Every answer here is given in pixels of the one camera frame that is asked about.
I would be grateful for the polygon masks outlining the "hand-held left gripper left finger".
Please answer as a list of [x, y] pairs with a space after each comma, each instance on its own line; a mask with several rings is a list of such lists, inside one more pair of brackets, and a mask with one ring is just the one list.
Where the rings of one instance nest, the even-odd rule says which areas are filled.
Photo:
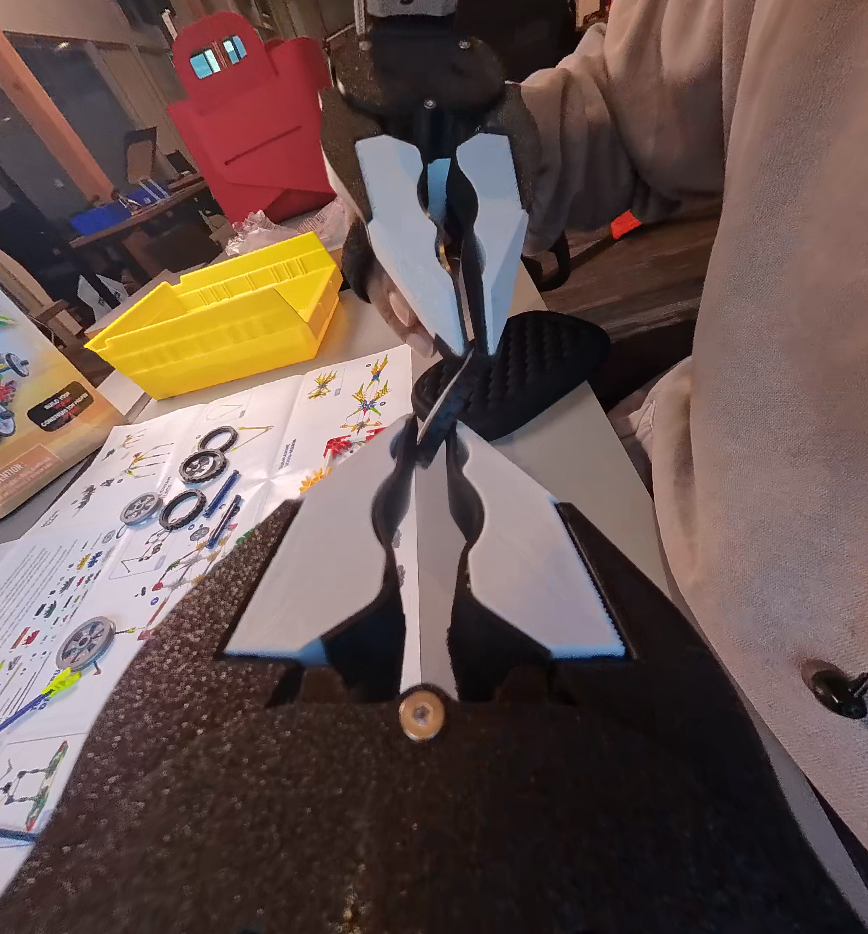
[[329, 668], [349, 690], [400, 688], [406, 618], [394, 539], [416, 424], [392, 424], [303, 495], [245, 601], [228, 655]]

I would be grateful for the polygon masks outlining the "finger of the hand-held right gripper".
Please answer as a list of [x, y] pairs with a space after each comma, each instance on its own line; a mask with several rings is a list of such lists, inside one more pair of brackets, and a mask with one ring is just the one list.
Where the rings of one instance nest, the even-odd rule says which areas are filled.
[[453, 210], [460, 220], [463, 292], [476, 349], [495, 356], [504, 333], [528, 226], [510, 140], [476, 134], [456, 148]]
[[416, 146], [389, 135], [359, 140], [355, 152], [371, 209], [368, 279], [385, 271], [435, 346], [463, 358], [462, 306], [443, 251], [450, 161], [426, 166]]

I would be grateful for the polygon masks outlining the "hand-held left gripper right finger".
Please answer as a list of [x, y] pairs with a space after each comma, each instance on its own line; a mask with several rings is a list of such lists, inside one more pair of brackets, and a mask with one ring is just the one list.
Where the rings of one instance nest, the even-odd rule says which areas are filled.
[[447, 441], [463, 535], [447, 634], [459, 690], [497, 690], [520, 667], [623, 660], [626, 646], [562, 503], [467, 426]]

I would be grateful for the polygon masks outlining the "short blue plastic rod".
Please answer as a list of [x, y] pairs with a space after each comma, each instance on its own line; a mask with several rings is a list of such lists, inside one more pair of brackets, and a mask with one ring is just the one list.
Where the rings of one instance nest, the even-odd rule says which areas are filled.
[[211, 519], [220, 509], [220, 507], [226, 502], [227, 497], [230, 495], [230, 492], [233, 490], [240, 478], [241, 472], [239, 470], [234, 470], [232, 473], [230, 473], [230, 476], [225, 480], [224, 484], [222, 484], [217, 494], [213, 496], [203, 512], [203, 516], [207, 520]]

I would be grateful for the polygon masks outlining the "yellow plastic parts bin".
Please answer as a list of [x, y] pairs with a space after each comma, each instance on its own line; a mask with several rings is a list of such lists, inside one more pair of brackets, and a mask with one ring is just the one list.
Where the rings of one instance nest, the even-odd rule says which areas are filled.
[[152, 399], [313, 359], [342, 274], [307, 232], [161, 283], [87, 343]]

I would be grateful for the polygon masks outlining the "person's right forearm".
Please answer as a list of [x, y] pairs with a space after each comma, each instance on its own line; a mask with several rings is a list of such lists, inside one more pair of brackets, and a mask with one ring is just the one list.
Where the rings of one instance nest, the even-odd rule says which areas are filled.
[[754, 1], [619, 1], [521, 83], [541, 159], [527, 253], [566, 228], [648, 223], [723, 192]]

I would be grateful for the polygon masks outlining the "grey desk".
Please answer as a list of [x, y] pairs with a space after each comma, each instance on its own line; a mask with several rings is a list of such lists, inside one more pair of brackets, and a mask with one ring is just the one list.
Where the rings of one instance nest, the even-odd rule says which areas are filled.
[[[208, 403], [230, 392], [250, 390], [320, 365], [368, 356], [394, 346], [395, 337], [377, 312], [346, 291], [312, 361], [161, 402], [139, 392], [129, 379], [118, 374], [108, 377], [101, 391], [111, 403], [122, 405], [124, 414], [133, 421], [141, 422], [185, 406]], [[642, 573], [667, 592], [668, 577], [650, 494], [589, 386], [582, 385], [571, 398], [558, 403], [509, 439], [499, 441], [497, 446], [549, 492], [580, 508]], [[761, 726], [759, 733], [769, 742], [772, 762], [790, 803], [796, 808], [801, 827], [810, 832], [811, 844], [823, 865], [850, 904], [861, 911], [868, 928], [868, 894], [863, 891], [860, 872], [851, 864], [796, 765], [766, 727]]]

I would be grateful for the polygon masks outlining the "person's right hand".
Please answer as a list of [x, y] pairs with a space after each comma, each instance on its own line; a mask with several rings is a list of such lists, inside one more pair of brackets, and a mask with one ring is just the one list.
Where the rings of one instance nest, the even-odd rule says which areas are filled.
[[403, 344], [422, 358], [429, 359], [435, 356], [432, 336], [385, 271], [378, 269], [370, 275], [367, 294], [370, 304]]

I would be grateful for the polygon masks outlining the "thick blue plastic rod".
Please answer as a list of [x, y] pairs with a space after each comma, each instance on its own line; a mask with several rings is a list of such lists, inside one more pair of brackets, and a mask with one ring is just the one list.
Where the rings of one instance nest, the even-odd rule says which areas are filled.
[[225, 537], [230, 525], [240, 514], [243, 502], [244, 500], [241, 495], [237, 494], [234, 496], [230, 506], [226, 510], [226, 513], [221, 517], [218, 525], [213, 529], [212, 533], [207, 539], [206, 544], [204, 545], [207, 551], [215, 550], [218, 543], [220, 543], [221, 540]]

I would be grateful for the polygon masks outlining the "clear plastic bag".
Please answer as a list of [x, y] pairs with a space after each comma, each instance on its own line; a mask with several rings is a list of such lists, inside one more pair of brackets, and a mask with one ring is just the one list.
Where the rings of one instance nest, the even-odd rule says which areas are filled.
[[333, 252], [343, 247], [348, 229], [345, 208], [337, 200], [279, 222], [258, 211], [233, 227], [234, 234], [226, 244], [225, 253], [230, 257], [240, 256], [307, 233], [316, 234], [322, 245]]

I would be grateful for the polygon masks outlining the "colourful rod and connector model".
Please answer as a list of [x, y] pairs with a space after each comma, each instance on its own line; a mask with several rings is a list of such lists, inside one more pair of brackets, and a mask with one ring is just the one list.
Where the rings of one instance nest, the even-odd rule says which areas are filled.
[[387, 425], [381, 421], [363, 418], [353, 424], [345, 424], [343, 428], [342, 434], [332, 436], [325, 442], [319, 463], [304, 473], [299, 485], [299, 495], [307, 493], [320, 480], [326, 478], [340, 463], [381, 434]]

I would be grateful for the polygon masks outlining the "large fold-out instruction sheet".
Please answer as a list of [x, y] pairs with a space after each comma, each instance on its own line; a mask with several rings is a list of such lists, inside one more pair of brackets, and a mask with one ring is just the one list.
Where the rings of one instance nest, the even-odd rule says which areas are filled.
[[[323, 446], [358, 419], [389, 426], [410, 408], [404, 345], [114, 429], [99, 456], [0, 562], [0, 723], [58, 673], [68, 634], [103, 615], [116, 627], [104, 656], [42, 710], [0, 734], [0, 846], [38, 834], [65, 788], [113, 684], [166, 616], [274, 508], [296, 499]], [[216, 473], [186, 482], [187, 459]], [[226, 502], [208, 503], [234, 470]], [[124, 507], [156, 492], [158, 524], [127, 529]], [[213, 551], [204, 545], [235, 495], [240, 514]]]

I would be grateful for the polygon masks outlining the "blue rods with small connectors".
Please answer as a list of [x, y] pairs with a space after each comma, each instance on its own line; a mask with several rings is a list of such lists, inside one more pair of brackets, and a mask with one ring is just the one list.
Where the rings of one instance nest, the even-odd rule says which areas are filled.
[[15, 711], [12, 715], [0, 723], [0, 734], [8, 730], [17, 721], [27, 714], [44, 709], [58, 693], [61, 693], [81, 680], [83, 674], [81, 671], [74, 671], [70, 668], [60, 670], [48, 683], [43, 692]]

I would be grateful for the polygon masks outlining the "brown construction set bag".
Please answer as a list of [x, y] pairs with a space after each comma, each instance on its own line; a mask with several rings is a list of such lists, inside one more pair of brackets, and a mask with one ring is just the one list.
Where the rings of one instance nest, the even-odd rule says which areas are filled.
[[124, 414], [0, 288], [0, 520], [122, 424]]

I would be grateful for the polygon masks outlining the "person in beige hoodie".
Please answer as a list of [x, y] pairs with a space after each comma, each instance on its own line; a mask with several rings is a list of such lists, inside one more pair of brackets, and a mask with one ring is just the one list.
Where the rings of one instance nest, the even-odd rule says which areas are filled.
[[868, 726], [810, 661], [868, 667], [868, 2], [667, 2], [664, 63], [718, 103], [668, 118], [723, 207], [655, 459], [675, 579], [756, 710], [868, 850]]

